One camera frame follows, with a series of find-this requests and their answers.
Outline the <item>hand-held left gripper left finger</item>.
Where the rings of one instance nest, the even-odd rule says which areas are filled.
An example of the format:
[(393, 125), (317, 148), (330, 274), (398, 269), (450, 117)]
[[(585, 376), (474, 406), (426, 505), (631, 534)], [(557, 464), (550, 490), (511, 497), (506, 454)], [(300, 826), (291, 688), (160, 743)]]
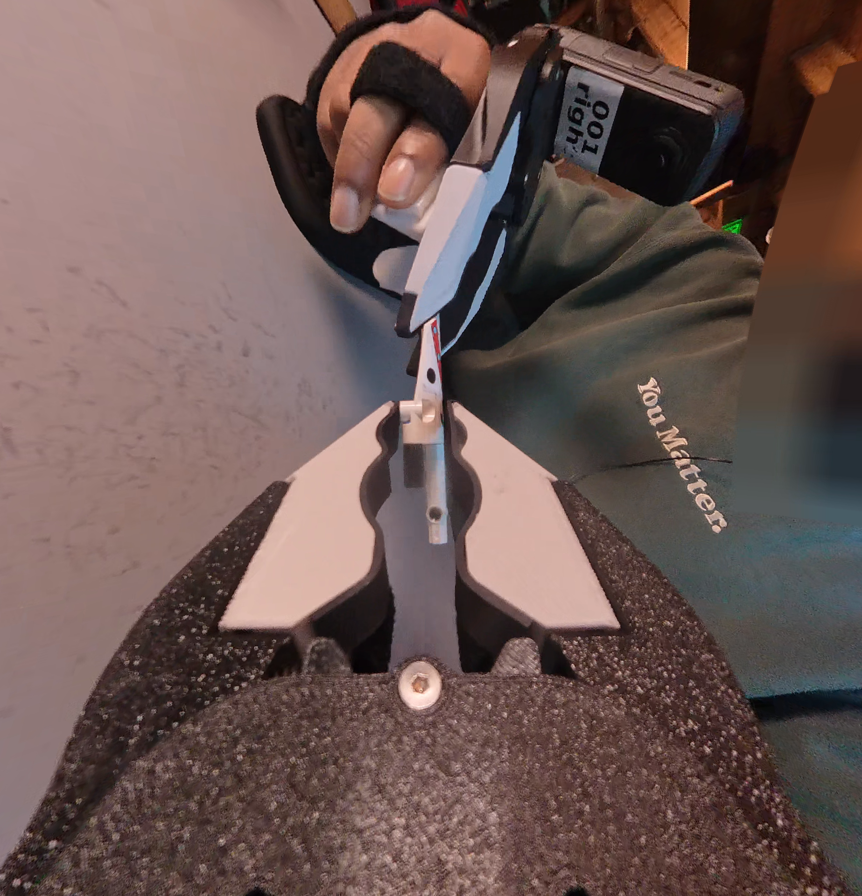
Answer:
[(220, 631), (281, 633), (299, 645), (324, 637), (343, 651), (373, 636), (392, 607), (377, 516), (397, 446), (388, 401), (284, 481)]

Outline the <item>person's right hand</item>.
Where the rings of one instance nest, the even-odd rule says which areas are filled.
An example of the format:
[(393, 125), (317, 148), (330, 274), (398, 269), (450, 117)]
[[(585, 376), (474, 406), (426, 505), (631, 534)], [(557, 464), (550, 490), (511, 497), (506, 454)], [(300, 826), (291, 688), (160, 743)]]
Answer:
[(365, 58), (384, 42), (408, 48), (440, 70), (461, 90), (470, 113), (487, 81), (488, 42), (437, 10), (376, 26), (341, 53), (322, 85), (316, 124), (334, 168), (329, 221), (345, 234), (360, 230), (378, 203), (394, 210), (412, 206), (451, 156), (435, 127), (399, 100), (372, 94), (350, 99)]

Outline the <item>white lego panel subassembly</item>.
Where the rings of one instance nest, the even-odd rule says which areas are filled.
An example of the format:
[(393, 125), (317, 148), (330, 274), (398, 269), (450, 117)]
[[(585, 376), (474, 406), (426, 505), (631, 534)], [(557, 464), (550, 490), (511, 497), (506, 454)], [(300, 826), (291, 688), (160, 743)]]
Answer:
[(406, 489), (425, 494), (425, 522), (431, 545), (448, 542), (448, 489), (441, 339), (438, 318), (423, 325), (418, 346), (414, 397), (399, 405)]

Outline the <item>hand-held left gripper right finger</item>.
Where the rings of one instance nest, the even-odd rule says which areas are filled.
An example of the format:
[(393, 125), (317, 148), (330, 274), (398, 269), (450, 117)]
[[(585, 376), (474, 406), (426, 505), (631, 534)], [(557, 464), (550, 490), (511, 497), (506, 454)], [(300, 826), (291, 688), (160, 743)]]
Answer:
[(447, 422), (459, 632), (480, 648), (618, 633), (556, 477), (458, 402)]

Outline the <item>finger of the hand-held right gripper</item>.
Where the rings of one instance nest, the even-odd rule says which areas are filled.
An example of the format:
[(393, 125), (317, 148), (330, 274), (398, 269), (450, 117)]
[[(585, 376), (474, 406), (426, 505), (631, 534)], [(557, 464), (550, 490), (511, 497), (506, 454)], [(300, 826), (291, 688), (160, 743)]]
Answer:
[(445, 338), (445, 305), (451, 298), (448, 259), (453, 251), (474, 251), (507, 185), (507, 169), (483, 171), (460, 164), (447, 168), (406, 279), (395, 323), (400, 337), (410, 337), (440, 315), (441, 337)]
[(508, 228), (484, 228), (474, 251), (453, 251), (447, 273), (451, 298), (445, 305), (445, 348), (451, 349), (478, 314), (503, 261)]

